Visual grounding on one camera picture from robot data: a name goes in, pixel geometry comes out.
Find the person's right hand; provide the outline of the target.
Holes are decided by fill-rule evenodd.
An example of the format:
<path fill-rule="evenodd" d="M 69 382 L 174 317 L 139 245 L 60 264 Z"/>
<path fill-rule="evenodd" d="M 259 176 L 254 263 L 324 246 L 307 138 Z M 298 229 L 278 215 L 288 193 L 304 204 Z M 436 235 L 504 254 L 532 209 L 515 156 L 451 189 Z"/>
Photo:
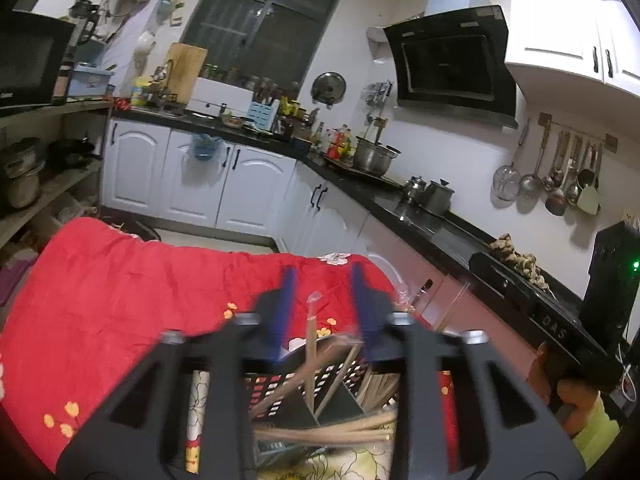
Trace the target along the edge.
<path fill-rule="evenodd" d="M 536 351 L 532 365 L 529 367 L 526 382 L 545 404 L 550 402 L 551 393 L 555 392 L 565 404 L 572 408 L 561 426 L 570 437 L 575 437 L 588 425 L 591 413 L 599 399 L 599 393 L 590 385 L 573 379 L 562 379 L 555 387 L 552 387 L 544 372 L 547 358 L 547 345 L 541 344 Z"/>

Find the green sleeved right forearm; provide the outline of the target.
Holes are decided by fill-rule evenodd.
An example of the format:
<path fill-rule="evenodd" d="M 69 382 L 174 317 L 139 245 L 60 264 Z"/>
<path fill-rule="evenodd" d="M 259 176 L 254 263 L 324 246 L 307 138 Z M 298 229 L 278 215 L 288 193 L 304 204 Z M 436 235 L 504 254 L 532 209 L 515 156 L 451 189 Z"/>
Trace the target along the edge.
<path fill-rule="evenodd" d="M 597 398 L 587 425 L 572 437 L 572 442 L 582 456 L 587 470 L 600 460 L 619 433 L 620 425 L 608 417 L 602 400 Z"/>

